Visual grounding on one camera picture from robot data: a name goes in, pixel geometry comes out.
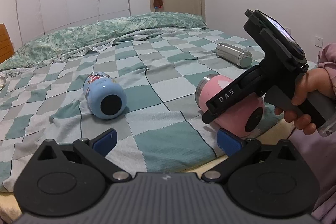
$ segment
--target ridged gray surface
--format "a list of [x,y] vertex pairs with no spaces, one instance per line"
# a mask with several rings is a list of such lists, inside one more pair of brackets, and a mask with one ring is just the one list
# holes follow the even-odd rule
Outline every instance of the ridged gray surface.
[[306,215],[272,220],[243,211],[218,184],[201,182],[196,174],[139,173],[130,182],[114,184],[93,208],[66,218],[43,219],[24,214],[16,224],[317,224]]

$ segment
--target human hand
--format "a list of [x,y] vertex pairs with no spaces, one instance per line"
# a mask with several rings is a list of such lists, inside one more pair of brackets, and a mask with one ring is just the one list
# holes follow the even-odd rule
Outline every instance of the human hand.
[[[315,90],[331,99],[335,99],[333,84],[328,72],[323,68],[310,70],[302,77],[296,84],[292,104],[295,106],[301,105],[306,100],[308,92]],[[280,115],[282,112],[282,109],[275,107],[275,115]],[[311,123],[311,116],[308,114],[297,117],[297,114],[290,110],[285,111],[283,116],[286,122],[294,121],[294,126],[297,129],[302,129],[306,135],[311,135],[316,130],[316,125]]]

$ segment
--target bed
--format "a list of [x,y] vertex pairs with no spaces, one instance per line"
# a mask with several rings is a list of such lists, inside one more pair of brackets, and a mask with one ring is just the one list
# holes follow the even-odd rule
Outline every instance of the bed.
[[[194,101],[204,76],[216,72],[235,79],[244,72],[216,57],[220,42],[247,48],[252,65],[264,57],[253,40],[208,29],[199,16],[150,13],[58,31],[29,42],[0,64],[0,77],[6,79],[0,92],[0,217],[11,222],[20,215],[13,195],[5,192],[13,191],[47,138],[72,143],[115,128],[117,146],[106,158],[132,175],[200,175],[225,160],[216,144],[218,126],[203,124]],[[94,71],[106,72],[125,89],[128,104],[120,117],[103,121],[88,109],[82,87]],[[250,135],[265,144],[293,130],[273,109],[265,104]]]

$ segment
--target finger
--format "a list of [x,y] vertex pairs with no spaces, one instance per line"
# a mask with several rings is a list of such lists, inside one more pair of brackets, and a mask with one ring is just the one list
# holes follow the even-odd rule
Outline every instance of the finger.
[[314,123],[309,124],[304,130],[304,134],[311,135],[316,131],[316,125]]
[[297,118],[297,114],[294,111],[288,110],[285,111],[283,117],[286,122],[293,122]]
[[294,120],[294,125],[297,129],[304,129],[311,123],[311,116],[308,114],[302,115]]
[[275,115],[279,116],[284,110],[279,108],[279,107],[275,107],[274,109],[274,113]]
[[304,74],[301,80],[295,86],[295,92],[292,99],[292,104],[295,106],[301,105],[307,98],[308,95],[308,74]]

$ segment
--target yellow mattress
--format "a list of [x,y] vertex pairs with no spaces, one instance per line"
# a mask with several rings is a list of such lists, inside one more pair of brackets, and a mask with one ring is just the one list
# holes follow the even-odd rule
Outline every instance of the yellow mattress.
[[[292,123],[287,123],[284,120],[281,120],[258,139],[263,144],[276,144],[279,140],[288,138],[293,129],[294,125]],[[197,173],[199,177],[201,177],[204,172],[208,171],[226,159],[227,156],[224,155],[202,166],[186,170],[186,172],[194,172]],[[21,210],[15,200],[13,193],[0,193],[0,217],[2,220],[10,224],[20,215]]]

